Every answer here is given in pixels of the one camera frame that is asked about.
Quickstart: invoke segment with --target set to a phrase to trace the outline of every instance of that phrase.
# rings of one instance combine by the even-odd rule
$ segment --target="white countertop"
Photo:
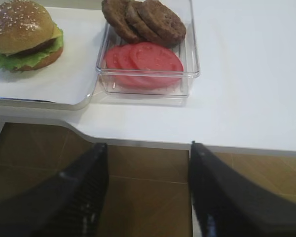
[[[194,17],[201,76],[184,106],[95,96],[80,111],[0,106],[0,120],[63,125],[92,142],[295,156],[296,0],[194,0]]]

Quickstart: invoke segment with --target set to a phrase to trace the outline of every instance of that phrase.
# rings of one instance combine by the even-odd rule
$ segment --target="top bun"
[[[0,5],[0,53],[14,54],[33,48],[53,35],[54,23],[42,5],[13,0]]]

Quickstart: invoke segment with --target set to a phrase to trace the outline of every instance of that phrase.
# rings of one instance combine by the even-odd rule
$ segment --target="bottom bun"
[[[31,66],[23,66],[21,68],[18,69],[14,69],[14,71],[18,71],[18,72],[24,72],[24,71],[33,71],[33,70],[37,70],[43,67],[46,67],[52,63],[54,63],[62,54],[64,50],[64,47],[61,47],[60,49],[58,49],[56,52],[52,52],[48,57],[43,58],[38,64],[36,64],[34,67]]]

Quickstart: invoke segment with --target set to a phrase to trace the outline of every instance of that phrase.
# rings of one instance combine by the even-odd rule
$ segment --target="white tray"
[[[0,104],[80,109],[96,82],[96,60],[105,19],[99,10],[46,8],[64,31],[64,52],[52,65],[32,72],[0,70]]]

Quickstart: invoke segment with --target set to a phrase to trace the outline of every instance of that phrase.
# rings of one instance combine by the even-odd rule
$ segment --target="clear plastic container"
[[[199,58],[196,46],[194,30],[194,19],[191,0],[161,0],[168,8],[173,10],[182,20],[186,27],[185,40],[171,50],[178,56],[183,64],[183,72],[174,71],[142,71],[142,70],[121,70],[108,69],[105,63],[106,52],[117,45],[124,45],[124,42],[108,23],[105,27],[102,46],[97,60],[99,79],[108,94],[138,94],[158,95],[163,97],[184,98],[189,96],[193,79],[200,75]],[[178,82],[169,87],[158,89],[127,88],[118,83],[118,76],[131,76],[139,79],[154,77],[154,79],[165,80],[166,78],[178,78]]]

